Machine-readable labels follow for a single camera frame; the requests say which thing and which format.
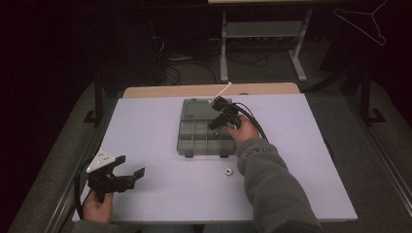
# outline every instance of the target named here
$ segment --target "person's hand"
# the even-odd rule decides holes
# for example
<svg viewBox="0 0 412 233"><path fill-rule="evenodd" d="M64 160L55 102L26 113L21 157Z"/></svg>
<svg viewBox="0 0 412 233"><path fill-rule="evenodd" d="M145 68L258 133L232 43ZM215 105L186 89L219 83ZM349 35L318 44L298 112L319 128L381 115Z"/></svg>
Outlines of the person's hand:
<svg viewBox="0 0 412 233"><path fill-rule="evenodd" d="M249 119L243 115L239 116L239 118L241 122L239 129L233 129L228 126L223 127L223 130L232 136L236 144L241 144L250 138L259 137L258 129Z"/></svg>
<svg viewBox="0 0 412 233"><path fill-rule="evenodd" d="M113 192L106 193L104 202L100 203L97 192L91 191L83 203L83 219L110 223L113 214Z"/></svg>

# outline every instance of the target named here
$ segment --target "person's left hand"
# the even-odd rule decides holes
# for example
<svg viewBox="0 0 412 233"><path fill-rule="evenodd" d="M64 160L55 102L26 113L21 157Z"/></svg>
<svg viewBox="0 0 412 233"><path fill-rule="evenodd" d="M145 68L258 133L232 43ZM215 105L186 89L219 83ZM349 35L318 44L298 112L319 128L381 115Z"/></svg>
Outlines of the person's left hand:
<svg viewBox="0 0 412 233"><path fill-rule="evenodd" d="M100 203L97 192L91 191L83 203L83 219L110 223L113 214L113 192L106 193L104 202Z"/></svg>

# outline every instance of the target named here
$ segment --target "wire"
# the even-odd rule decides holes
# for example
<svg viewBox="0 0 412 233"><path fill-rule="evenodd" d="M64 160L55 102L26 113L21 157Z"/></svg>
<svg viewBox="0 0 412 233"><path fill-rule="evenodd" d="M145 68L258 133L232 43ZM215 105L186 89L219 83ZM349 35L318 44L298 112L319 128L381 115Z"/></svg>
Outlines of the wire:
<svg viewBox="0 0 412 233"><path fill-rule="evenodd" d="M151 83L150 80L147 80L146 78L142 78L137 76L136 74L134 74L133 72L131 72L128 68L126 68L123 64L121 64L119 61L117 61L111 54L109 54L94 38L92 38L92 41L94 42L94 44L96 44L96 46L98 46L110 59L112 59L112 61L114 61L115 63L117 63L126 73L128 73L129 75L136 77L137 79L141 79L145 82L149 82Z"/></svg>
<svg viewBox="0 0 412 233"><path fill-rule="evenodd" d="M176 58L172 58L172 57L167 58L168 61L186 61L186 60L193 60L193 59L194 59L193 56L182 56L182 57L176 57Z"/></svg>
<svg viewBox="0 0 412 233"><path fill-rule="evenodd" d="M284 39L283 42L279 43L278 46L276 48L274 48L274 50L272 52L268 53L268 54L265 54L263 52L255 53L255 52L251 52L251 51L241 51L241 50L239 50L240 55L236 55L234 52L229 52L229 53L226 54L226 57L228 59L230 59L232 62L237 63L237 64L250 65L250 66L254 66L254 67L265 67L269 64L270 55L273 54L276 50L278 50L282 46L285 46L285 45L289 44L290 41L291 40ZM250 48L251 49L257 49L254 45L250 45ZM242 53L250 54L250 55L254 56L256 59L252 60L252 61L248 60L248 59L242 57Z"/></svg>
<svg viewBox="0 0 412 233"><path fill-rule="evenodd" d="M75 206L71 206L70 211L68 213L72 213L74 209L75 209ZM72 215L66 215L63 222L67 222L71 216ZM64 226L65 226L65 224L61 224L60 227L58 228L57 232L60 233L63 230Z"/></svg>
<svg viewBox="0 0 412 233"><path fill-rule="evenodd" d="M152 36L152 39L156 39L156 40L160 40L160 41L161 41L160 49L158 50L157 53L154 54L155 56L160 57L160 54L161 54L161 52L162 52L163 49L164 49L164 41L163 41L163 39L161 39L161 37L157 37L157 36Z"/></svg>
<svg viewBox="0 0 412 233"><path fill-rule="evenodd" d="M86 162L82 165L81 168L79 168L77 175L75 177L75 204L76 204L76 210L79 214L79 218L83 219L83 206L82 206L82 201L81 201L81 192L80 192L80 179L81 179L81 174L83 169L87 164L89 164L93 158L90 158L86 160Z"/></svg>
<svg viewBox="0 0 412 233"><path fill-rule="evenodd" d="M177 76L173 76L172 74L170 74L169 71L167 71L167 69L171 69L171 70L175 71L177 73ZM179 72L178 69L169 66L169 67L166 67L165 73L166 73L166 80L170 81L172 83L172 85L180 84L181 73ZM168 76L170 76L171 78L176 79L176 81L170 80L168 78Z"/></svg>
<svg viewBox="0 0 412 233"><path fill-rule="evenodd" d="M201 63L194 63L194 62L191 62L191 63L179 63L179 64L170 65L170 67L173 67L173 66L182 66L182 65L197 65L197 66L201 66L201 67L205 68L206 70L208 70L208 71L212 74L213 79L215 80L215 84L218 83L218 78L216 77L216 75L215 75L215 73L213 72L213 70L210 69L208 66L203 65L203 64L201 64Z"/></svg>
<svg viewBox="0 0 412 233"><path fill-rule="evenodd" d="M251 114L251 116L252 116L253 118L255 118L254 114L253 114L252 111L248 108L248 106L246 106L246 105L244 105L244 104L242 104L242 103L239 103L239 102L236 102L236 103L233 103L233 104L235 104L235 105L242 105L243 107L245 107L245 108L249 111L249 113Z"/></svg>
<svg viewBox="0 0 412 233"><path fill-rule="evenodd" d="M240 108L240 107L237 106L236 104L224 104L224 103L222 103L222 105L227 106L227 107L229 107L229 108L234 108L234 109L236 109L237 111L239 111L240 113L242 113L245 117L247 117L247 118L257 127L257 130L258 130L258 132L260 133L260 136L261 136L264 140L266 140L266 142L269 142L269 141L267 140L266 135L264 134L263 129L261 128L260 124L258 123L258 121L255 119L254 116L251 116L248 112L246 112L244 109Z"/></svg>
<svg viewBox="0 0 412 233"><path fill-rule="evenodd" d="M330 158L332 159L332 162L334 163L334 154L333 154L332 147L330 146L330 144L327 142L325 138L324 138L324 142L325 142L327 150L329 151Z"/></svg>

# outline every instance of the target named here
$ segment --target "black tool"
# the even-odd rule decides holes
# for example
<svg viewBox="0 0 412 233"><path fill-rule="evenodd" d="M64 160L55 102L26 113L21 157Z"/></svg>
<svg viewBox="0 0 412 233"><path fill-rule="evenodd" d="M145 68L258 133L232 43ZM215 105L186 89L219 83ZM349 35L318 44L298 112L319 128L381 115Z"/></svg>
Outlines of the black tool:
<svg viewBox="0 0 412 233"><path fill-rule="evenodd" d="M241 122L238 110L234 106L230 105L227 100L221 96L218 96L214 100L212 109L221 112L221 114L209 123L209 128L211 130L222 126L227 126L228 122L236 125L237 128L240 128Z"/></svg>
<svg viewBox="0 0 412 233"><path fill-rule="evenodd" d="M88 174L88 186L97 192L100 203L103 203L105 193L125 192L133 189L135 182L145 176L145 168L134 172L132 176L116 177L113 175L115 167L124 163L125 159L125 155L119 156L113 163Z"/></svg>

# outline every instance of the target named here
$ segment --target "wire hanger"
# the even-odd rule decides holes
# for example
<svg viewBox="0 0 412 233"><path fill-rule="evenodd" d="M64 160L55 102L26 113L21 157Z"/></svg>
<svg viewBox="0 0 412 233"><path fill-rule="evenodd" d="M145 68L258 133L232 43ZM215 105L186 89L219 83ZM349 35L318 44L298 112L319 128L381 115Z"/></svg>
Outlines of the wire hanger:
<svg viewBox="0 0 412 233"><path fill-rule="evenodd" d="M333 11L333 13L337 16L340 17L341 19L343 19L344 21L348 22L349 24L351 24L352 26L356 27L359 31L361 31L363 34L365 34L366 36L368 36L370 39L372 39L373 41L375 41L376 43L378 43L380 46L384 46L386 44L386 39L384 36L381 35L381 30L379 29L379 25L376 22L375 19L375 13L381 9L385 4L387 4L388 0L385 0L385 2L383 4L381 4L375 11L371 12L371 13L361 13L361 12L347 12L347 11L343 11L342 9L335 9ZM375 39L373 36L369 35L367 32L365 32L363 29L361 29L359 26L355 25L353 22L349 21L348 19L346 19L344 16L345 15L349 15L349 14L353 14L353 15L362 15L362 16L370 16L373 20L373 23L375 24L376 29L378 30L378 38Z"/></svg>

